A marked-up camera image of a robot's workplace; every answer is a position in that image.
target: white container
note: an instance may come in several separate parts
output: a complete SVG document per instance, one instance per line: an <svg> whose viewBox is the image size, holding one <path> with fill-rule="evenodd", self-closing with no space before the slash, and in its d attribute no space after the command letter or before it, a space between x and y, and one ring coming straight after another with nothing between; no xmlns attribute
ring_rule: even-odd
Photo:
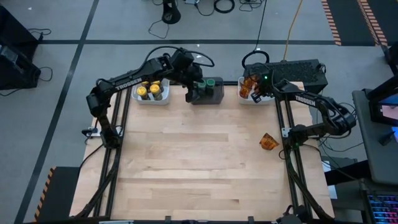
<svg viewBox="0 0 398 224"><path fill-rule="evenodd" d="M163 92L162 92L162 100L155 100L152 93L148 93L150 100L142 100L141 96L137 94L137 88L142 86L135 85L132 87L131 97L138 101L141 105L167 105L170 101L170 80L163 79Z"/></svg>
<svg viewBox="0 0 398 224"><path fill-rule="evenodd" d="M244 77L240 77L238 80L238 100L239 103L242 105L268 105L272 102L274 102L274 97L268 97L268 96L261 96L261 101L259 103L255 103L253 99L251 98L250 94L254 92L254 89L250 91L249 97L247 99L242 98L239 92L241 91L241 82L243 82Z"/></svg>

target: wooden table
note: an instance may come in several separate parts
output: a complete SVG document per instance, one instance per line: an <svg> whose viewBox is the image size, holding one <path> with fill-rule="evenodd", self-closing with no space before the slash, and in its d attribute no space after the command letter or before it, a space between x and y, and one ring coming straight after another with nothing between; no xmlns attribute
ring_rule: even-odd
<svg viewBox="0 0 398 224"><path fill-rule="evenodd" d="M220 105L186 103L186 89L180 86L171 87L167 106L131 100L112 219L164 220L171 215L173 220L228 221L254 216L272 221L282 216L291 204L285 164L278 157L282 146L267 151L259 144L265 133L282 142L275 103L240 105L236 86L224 90ZM295 124L312 124L308 106L291 105ZM100 144L100 139L90 140L85 156ZM308 189L333 216L320 155L310 147L300 150ZM83 166L70 215L98 188L103 156L104 149Z"/></svg>

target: floor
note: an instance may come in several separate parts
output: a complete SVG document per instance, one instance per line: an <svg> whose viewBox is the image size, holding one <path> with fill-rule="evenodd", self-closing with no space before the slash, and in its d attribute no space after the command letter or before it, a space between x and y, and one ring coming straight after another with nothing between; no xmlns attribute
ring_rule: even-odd
<svg viewBox="0 0 398 224"><path fill-rule="evenodd" d="M52 166L80 165L85 150L85 138L80 131L92 120L85 96L96 79L137 68L146 52L163 44L197 50L212 57L216 66L204 68L205 76L221 76L229 81L241 76L240 61L254 48L262 8L253 12L235 9L229 14L216 12L203 17L193 6L178 1L182 20L170 26L166 40L178 40L170 43L147 32L162 12L161 6L151 1L0 0L26 28L52 29L45 37L46 42L37 49L34 63L54 70L51 82L40 82L37 88L0 98L3 137L0 217L3 223L13 223L16 218L21 222L32 221ZM221 2L220 8L228 8L227 4ZM261 33L263 44L258 47L268 52L271 62L283 59L285 40L298 4L299 1L289 0L267 3ZM211 5L212 1L203 0L199 7L207 13L212 10ZM159 23L152 31L164 35L166 28ZM380 47L334 45L321 0L304 1L291 40L287 60L317 58L323 62L329 82L323 94L337 102L352 104L353 90L375 87L392 76ZM316 122L315 110L312 115ZM350 137L330 143L334 149L341 150L360 143L360 139L359 128L355 127ZM342 153L327 153L360 161L366 159L363 146Z"/></svg>

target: yellow lid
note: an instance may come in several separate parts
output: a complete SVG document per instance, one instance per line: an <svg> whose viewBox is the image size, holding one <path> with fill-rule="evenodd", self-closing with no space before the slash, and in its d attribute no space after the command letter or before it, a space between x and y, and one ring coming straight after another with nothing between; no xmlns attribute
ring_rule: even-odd
<svg viewBox="0 0 398 224"><path fill-rule="evenodd" d="M137 94L139 96L145 96L147 94L147 89L143 86L137 88Z"/></svg>
<svg viewBox="0 0 398 224"><path fill-rule="evenodd" d="M149 89L150 89L151 93L156 94L156 93L160 92L160 87L158 85L151 85Z"/></svg>

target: gray floor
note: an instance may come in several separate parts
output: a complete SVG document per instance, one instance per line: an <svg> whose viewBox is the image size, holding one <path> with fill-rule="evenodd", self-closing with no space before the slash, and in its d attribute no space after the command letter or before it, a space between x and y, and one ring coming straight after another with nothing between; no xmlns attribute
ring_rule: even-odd
<svg viewBox="0 0 398 224"><path fill-rule="evenodd" d="M210 1L203 0L203 13L211 10ZM27 28L50 28L47 40L78 40L86 23L93 0L0 0ZM298 1L269 1L261 39L284 40ZM256 39L261 9L254 12L234 10L231 14L215 13L202 17L193 6L180 1L182 20L170 26L168 39ZM147 33L150 24L160 19L160 6L151 1L99 0L87 39L152 40ZM162 30L164 24L154 28ZM333 40L320 1L304 1L292 33L292 40ZM79 166L83 158L83 128L92 117L85 96L97 78L109 78L138 67L146 52L157 45L85 45L73 76L57 128L47 154L42 173L30 201L25 222L32 221L48 170L52 166ZM237 80L243 69L241 59L253 45L195 44L179 45L203 52L216 63L204 68L205 76L221 76ZM284 45L260 45L271 56L271 62L282 60ZM49 128L62 86L65 82L76 45L40 45L34 63L54 69L49 83L38 88L21 90L1 97L0 110L3 154L0 157L0 217L12 223L16 217L27 183L35 166L44 137ZM384 63L379 47L339 47L336 45L290 45L287 60L318 58L327 67L329 85L323 92L337 102L352 103L351 92L372 88L390 78L392 73ZM248 62L263 58L252 57ZM316 112L312 111L315 121ZM355 127L350 137L330 141L336 150L359 143L361 135ZM366 159L359 146L347 152L327 151L331 156Z"/></svg>

